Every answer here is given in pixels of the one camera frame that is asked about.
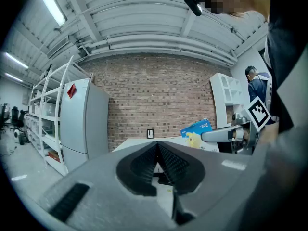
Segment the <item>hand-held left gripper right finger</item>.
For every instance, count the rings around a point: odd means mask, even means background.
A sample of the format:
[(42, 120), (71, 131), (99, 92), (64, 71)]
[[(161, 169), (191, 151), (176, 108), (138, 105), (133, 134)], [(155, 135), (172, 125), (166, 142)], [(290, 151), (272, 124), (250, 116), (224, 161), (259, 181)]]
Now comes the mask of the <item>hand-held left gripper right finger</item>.
[(248, 194), (235, 188), (251, 159), (157, 143), (157, 163), (172, 193), (158, 190), (161, 213), (171, 222), (157, 231), (242, 231)]

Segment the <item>person's right forearm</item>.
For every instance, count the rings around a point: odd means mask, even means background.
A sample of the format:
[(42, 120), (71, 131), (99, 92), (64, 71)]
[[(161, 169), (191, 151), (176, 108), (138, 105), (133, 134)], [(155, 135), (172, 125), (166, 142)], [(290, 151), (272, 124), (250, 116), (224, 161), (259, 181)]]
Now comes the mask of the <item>person's right forearm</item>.
[(258, 144), (266, 144), (275, 141), (279, 134), (279, 122), (265, 125), (259, 133)]

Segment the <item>red diamond sticker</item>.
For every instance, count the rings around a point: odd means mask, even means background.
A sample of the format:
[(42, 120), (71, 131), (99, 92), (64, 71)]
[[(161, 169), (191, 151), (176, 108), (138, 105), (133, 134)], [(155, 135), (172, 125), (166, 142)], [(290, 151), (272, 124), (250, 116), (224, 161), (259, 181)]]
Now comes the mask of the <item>red diamond sticker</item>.
[(77, 88), (76, 88), (76, 86), (75, 86), (75, 83), (73, 83), (73, 84), (71, 85), (71, 87), (69, 88), (69, 90), (67, 91), (68, 97), (69, 97), (70, 99), (72, 99), (72, 97), (74, 96), (74, 94), (76, 93), (76, 91), (77, 91)]

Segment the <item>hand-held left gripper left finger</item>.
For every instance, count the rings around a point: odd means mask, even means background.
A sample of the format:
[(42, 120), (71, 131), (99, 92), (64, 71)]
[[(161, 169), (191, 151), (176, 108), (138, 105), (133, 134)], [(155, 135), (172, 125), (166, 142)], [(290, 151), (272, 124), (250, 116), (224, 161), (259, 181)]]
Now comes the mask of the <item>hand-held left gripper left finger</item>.
[[(51, 231), (167, 231), (174, 221), (156, 197), (135, 195), (119, 181), (116, 166), (145, 143), (92, 159), (57, 181), (39, 199), (40, 220)], [(66, 221), (51, 214), (74, 185), (89, 188)]]

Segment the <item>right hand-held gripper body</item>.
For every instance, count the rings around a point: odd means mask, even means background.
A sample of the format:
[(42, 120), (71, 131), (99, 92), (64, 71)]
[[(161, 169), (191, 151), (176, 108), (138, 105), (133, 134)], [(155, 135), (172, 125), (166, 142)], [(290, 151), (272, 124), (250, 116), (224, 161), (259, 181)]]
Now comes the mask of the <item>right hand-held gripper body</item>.
[(236, 142), (239, 147), (236, 152), (239, 153), (243, 150), (253, 152), (261, 130), (265, 127), (266, 123), (270, 120), (271, 116), (265, 104), (256, 97), (248, 106), (244, 107), (242, 111), (232, 115), (232, 126), (236, 126), (236, 137), (232, 140)]

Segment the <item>grey refrigerator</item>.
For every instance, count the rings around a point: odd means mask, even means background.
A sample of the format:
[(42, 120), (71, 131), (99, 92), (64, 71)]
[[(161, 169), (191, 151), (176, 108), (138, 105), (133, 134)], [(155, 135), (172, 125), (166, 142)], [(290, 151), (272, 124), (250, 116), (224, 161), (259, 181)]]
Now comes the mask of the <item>grey refrigerator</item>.
[[(77, 91), (70, 99), (67, 91), (73, 83)], [(109, 152), (108, 105), (108, 94), (88, 78), (65, 85), (61, 102), (60, 139), (68, 172)]]

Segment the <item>white arched cabinet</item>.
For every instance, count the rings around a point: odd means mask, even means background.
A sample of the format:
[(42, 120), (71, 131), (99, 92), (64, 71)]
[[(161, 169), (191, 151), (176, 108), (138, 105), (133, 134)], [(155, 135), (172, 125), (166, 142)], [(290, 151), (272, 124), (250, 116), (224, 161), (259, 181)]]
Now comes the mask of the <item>white arched cabinet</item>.
[(210, 78), (215, 102), (217, 128), (230, 125), (227, 121), (227, 106), (233, 107), (235, 113), (244, 108), (244, 95), (239, 80), (225, 74), (216, 73)]

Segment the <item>ceiling tube light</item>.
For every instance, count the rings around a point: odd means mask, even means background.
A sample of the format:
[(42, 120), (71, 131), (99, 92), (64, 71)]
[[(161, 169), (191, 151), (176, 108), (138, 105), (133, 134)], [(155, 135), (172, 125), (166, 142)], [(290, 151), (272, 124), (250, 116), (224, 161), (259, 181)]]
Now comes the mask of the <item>ceiling tube light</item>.
[(6, 57), (8, 57), (9, 59), (11, 59), (11, 60), (14, 61), (15, 63), (17, 63), (17, 64), (19, 64), (20, 66), (22, 66), (23, 68), (28, 69), (28, 66), (27, 66), (25, 63), (23, 63), (23, 62), (21, 62), (20, 60), (16, 59), (16, 58), (13, 57), (11, 54), (9, 54), (9, 53), (6, 52), (5, 55), (6, 55)]
[(62, 11), (60, 5), (57, 0), (43, 0), (45, 6), (49, 10), (50, 14), (53, 16), (54, 20), (58, 24), (58, 26), (63, 26), (67, 21), (67, 17)]
[(7, 77), (9, 77), (9, 78), (11, 78), (11, 79), (13, 79), (13, 80), (15, 80), (15, 81), (23, 82), (22, 79), (17, 78), (17, 77), (15, 77), (15, 76), (13, 76), (13, 75), (11, 75), (11, 74), (9, 74), (9, 73), (5, 73), (5, 76), (7, 76)]

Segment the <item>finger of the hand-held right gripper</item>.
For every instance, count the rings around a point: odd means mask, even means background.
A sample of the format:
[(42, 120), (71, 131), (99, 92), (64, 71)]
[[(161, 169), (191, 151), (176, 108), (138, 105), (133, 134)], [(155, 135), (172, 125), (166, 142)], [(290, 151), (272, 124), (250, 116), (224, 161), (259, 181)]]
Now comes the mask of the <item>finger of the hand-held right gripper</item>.
[(231, 142), (242, 140), (242, 126), (229, 126), (203, 132), (201, 134), (201, 140), (204, 142)]

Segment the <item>blue cartoon box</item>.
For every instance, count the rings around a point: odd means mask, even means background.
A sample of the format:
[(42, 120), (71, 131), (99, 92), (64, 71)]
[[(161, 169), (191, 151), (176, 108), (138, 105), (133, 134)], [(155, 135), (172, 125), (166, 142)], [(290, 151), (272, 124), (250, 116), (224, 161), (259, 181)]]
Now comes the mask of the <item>blue cartoon box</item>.
[(205, 150), (208, 146), (206, 142), (201, 139), (201, 134), (208, 131), (212, 131), (212, 128), (208, 119), (205, 118), (183, 128), (180, 134), (181, 137), (185, 139), (185, 143), (188, 147)]

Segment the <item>ceiling air vent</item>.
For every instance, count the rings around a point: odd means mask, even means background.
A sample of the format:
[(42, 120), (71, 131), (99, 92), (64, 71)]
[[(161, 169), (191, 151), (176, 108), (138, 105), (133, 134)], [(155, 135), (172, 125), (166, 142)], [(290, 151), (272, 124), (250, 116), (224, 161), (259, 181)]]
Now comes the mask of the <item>ceiling air vent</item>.
[(58, 42), (54, 47), (52, 47), (47, 52), (47, 58), (50, 59), (53, 55), (55, 55), (61, 48), (63, 48), (68, 43), (69, 43), (69, 36), (66, 36), (64, 39)]

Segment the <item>person's black top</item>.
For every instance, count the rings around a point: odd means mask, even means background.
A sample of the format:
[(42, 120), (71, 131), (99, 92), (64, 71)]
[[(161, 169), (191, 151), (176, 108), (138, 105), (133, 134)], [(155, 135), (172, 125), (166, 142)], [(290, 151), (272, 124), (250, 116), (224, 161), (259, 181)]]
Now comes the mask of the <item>person's black top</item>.
[(290, 115), (282, 103), (277, 90), (288, 77), (308, 43), (308, 35), (303, 29), (282, 15), (269, 16), (267, 52), (272, 75), (272, 99), (270, 114), (279, 117), (279, 132), (293, 127)]

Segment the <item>white shelving rack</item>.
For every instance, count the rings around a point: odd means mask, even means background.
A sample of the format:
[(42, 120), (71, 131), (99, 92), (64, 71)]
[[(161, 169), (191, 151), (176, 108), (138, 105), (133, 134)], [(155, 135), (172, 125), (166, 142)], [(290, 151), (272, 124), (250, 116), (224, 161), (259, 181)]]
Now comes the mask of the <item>white shelving rack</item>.
[(61, 102), (65, 84), (90, 78), (71, 56), (67, 63), (49, 70), (37, 84), (34, 84), (25, 116), (29, 141), (43, 158), (58, 173), (68, 173), (65, 165), (60, 139)]

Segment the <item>black office chair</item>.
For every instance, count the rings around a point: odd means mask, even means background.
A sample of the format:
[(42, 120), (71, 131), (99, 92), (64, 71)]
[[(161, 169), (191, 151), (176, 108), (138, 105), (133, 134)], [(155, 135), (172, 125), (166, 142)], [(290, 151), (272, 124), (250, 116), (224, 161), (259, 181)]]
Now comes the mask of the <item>black office chair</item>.
[(24, 127), (25, 111), (24, 110), (19, 111), (18, 108), (14, 106), (11, 112), (12, 112), (11, 124), (13, 126), (12, 129), (21, 130)]
[(9, 127), (9, 123), (7, 122), (10, 117), (10, 106), (8, 103), (4, 103), (0, 113), (0, 133), (5, 132), (5, 128)]

